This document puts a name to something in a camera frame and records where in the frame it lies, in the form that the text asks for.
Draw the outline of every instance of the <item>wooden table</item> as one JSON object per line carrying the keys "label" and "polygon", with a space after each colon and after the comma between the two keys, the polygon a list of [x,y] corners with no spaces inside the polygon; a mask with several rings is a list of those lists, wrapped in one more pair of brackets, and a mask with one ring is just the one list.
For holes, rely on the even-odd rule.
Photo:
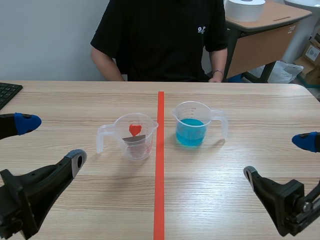
{"label": "wooden table", "polygon": [[[226,78],[245,73],[252,82],[266,83],[276,61],[284,56],[299,21],[310,11],[267,0],[262,16],[255,22],[237,22],[226,18],[228,57]],[[247,71],[265,65],[260,78]]]}
{"label": "wooden table", "polygon": [[[298,85],[12,83],[24,88],[0,113],[35,114],[43,123],[32,133],[1,141],[1,170],[20,175],[55,164],[73,149],[88,154],[34,240],[153,239],[156,136],[149,159],[130,162],[114,139],[96,154],[96,133],[128,113],[156,120],[158,91],[165,92],[166,240],[282,240],[243,168],[254,166],[280,183],[297,179],[307,193],[319,182],[320,154],[291,143],[296,134],[320,131],[320,104]],[[189,100],[224,110],[230,137],[221,140],[212,123],[200,148],[179,145],[170,110]],[[320,219],[294,239],[319,240],[319,224]]]}

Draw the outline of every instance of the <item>white plastic bag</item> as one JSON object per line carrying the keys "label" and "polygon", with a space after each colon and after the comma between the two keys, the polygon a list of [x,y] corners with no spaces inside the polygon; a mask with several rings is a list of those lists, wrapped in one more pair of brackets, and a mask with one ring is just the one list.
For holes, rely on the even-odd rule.
{"label": "white plastic bag", "polygon": [[[257,78],[261,77],[262,71],[265,66],[260,66],[256,69],[249,71]],[[299,73],[304,69],[303,66],[284,63],[282,61],[276,61],[275,66],[268,79],[269,84],[288,84],[293,81]]]}

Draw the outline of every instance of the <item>cardboard box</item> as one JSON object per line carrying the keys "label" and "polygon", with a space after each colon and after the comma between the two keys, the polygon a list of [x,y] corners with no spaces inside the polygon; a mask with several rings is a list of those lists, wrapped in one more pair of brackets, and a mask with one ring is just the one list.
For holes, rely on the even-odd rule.
{"label": "cardboard box", "polygon": [[312,64],[320,66],[320,48],[316,47],[311,42],[306,46],[303,56]]}
{"label": "cardboard box", "polygon": [[302,77],[307,84],[320,84],[320,66],[313,65],[303,56],[297,59],[294,64],[304,67]]}
{"label": "cardboard box", "polygon": [[317,32],[317,34],[314,36],[313,39],[310,41],[313,45],[315,45],[317,48],[320,48],[320,30]]}

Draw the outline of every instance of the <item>white roll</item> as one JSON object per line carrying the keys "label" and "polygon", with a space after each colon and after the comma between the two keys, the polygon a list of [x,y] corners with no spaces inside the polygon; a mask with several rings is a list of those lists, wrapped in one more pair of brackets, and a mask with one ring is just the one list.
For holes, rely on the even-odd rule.
{"label": "white roll", "polygon": [[225,16],[236,22],[256,22],[261,18],[265,0],[226,0]]}

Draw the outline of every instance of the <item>hand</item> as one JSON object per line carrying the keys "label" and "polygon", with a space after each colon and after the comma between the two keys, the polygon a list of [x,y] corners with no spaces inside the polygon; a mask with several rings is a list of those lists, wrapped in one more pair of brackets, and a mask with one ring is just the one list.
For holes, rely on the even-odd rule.
{"label": "hand", "polygon": [[213,77],[209,79],[209,83],[221,83],[222,79],[220,77]]}
{"label": "hand", "polygon": [[222,75],[222,73],[219,71],[216,71],[213,74],[213,77],[209,79],[209,83],[222,83],[223,79],[224,79],[224,76]]}

